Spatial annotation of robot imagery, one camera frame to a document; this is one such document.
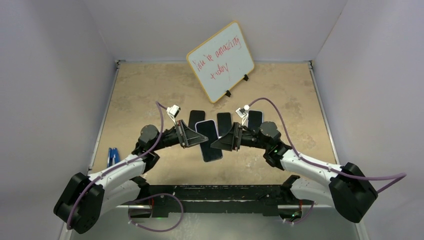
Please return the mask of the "whiteboard with red writing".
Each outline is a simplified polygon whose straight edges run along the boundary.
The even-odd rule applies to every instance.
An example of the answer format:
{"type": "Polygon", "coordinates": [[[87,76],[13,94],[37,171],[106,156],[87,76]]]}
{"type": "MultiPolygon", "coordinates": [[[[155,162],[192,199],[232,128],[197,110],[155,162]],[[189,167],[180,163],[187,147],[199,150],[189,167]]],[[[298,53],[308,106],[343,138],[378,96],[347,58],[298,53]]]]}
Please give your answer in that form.
{"type": "Polygon", "coordinates": [[[255,68],[240,24],[232,21],[186,55],[211,103],[217,102],[255,68]]]}

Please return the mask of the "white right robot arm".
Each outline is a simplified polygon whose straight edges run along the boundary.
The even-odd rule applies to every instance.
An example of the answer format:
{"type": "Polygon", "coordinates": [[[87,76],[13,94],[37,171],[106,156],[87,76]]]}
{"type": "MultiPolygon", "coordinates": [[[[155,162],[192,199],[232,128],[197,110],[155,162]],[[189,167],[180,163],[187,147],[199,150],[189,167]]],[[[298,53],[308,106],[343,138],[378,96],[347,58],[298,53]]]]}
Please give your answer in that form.
{"type": "Polygon", "coordinates": [[[296,153],[281,140],[276,124],[266,121],[256,130],[234,123],[231,130],[210,145],[214,149],[237,151],[241,146],[263,149],[265,161],[273,168],[296,173],[281,189],[288,204],[309,200],[327,205],[346,220],[359,223],[378,198],[378,192],[353,163],[332,164],[296,153]]]}

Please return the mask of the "black phone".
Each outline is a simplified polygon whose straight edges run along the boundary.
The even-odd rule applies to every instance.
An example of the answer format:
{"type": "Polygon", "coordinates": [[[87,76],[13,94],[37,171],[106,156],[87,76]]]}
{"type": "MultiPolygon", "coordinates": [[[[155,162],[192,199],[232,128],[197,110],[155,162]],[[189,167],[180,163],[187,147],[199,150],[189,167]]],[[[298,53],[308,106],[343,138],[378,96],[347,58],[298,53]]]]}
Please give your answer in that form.
{"type": "Polygon", "coordinates": [[[232,114],[230,112],[218,112],[216,117],[218,137],[221,138],[226,135],[232,128],[232,114]]]}

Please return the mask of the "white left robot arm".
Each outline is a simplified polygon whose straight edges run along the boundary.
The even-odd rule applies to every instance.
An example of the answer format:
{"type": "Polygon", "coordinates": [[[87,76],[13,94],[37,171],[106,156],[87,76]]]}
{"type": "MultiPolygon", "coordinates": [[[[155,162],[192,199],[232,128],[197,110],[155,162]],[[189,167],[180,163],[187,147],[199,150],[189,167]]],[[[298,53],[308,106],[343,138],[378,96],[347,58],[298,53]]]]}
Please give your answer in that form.
{"type": "Polygon", "coordinates": [[[174,145],[190,148],[208,138],[189,128],[183,120],[164,132],[152,124],[144,126],[135,149],[125,159],[96,173],[73,175],[53,208],[70,230],[83,234],[99,217],[125,203],[142,205],[151,198],[150,185],[142,175],[159,160],[156,150],[174,145]]]}

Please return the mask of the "blue black hand tool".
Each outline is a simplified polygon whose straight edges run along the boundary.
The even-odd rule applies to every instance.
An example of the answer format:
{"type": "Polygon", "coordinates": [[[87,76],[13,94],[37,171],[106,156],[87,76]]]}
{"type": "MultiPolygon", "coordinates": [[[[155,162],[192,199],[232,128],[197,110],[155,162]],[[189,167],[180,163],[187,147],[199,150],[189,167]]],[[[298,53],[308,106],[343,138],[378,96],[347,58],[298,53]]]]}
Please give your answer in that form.
{"type": "Polygon", "coordinates": [[[108,154],[107,154],[107,167],[111,167],[121,161],[120,154],[117,148],[108,148],[108,154]]]}

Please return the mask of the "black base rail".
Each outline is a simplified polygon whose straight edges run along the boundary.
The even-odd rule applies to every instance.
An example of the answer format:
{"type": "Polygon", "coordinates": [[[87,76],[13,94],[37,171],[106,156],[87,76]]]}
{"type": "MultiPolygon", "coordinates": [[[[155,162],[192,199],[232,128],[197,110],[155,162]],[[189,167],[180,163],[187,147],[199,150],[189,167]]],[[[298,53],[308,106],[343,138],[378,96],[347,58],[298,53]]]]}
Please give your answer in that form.
{"type": "Polygon", "coordinates": [[[173,213],[261,214],[291,218],[310,200],[295,198],[284,185],[150,185],[143,197],[129,204],[132,218],[167,218],[173,213]]]}

